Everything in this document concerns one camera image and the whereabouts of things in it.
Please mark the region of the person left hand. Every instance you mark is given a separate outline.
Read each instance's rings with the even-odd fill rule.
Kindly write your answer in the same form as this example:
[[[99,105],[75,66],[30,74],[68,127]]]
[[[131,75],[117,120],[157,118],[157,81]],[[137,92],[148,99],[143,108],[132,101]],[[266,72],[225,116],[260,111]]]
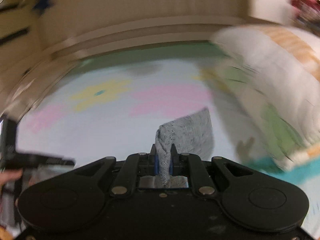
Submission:
[[[0,173],[0,187],[8,182],[16,181],[21,178],[23,170],[5,170]]]

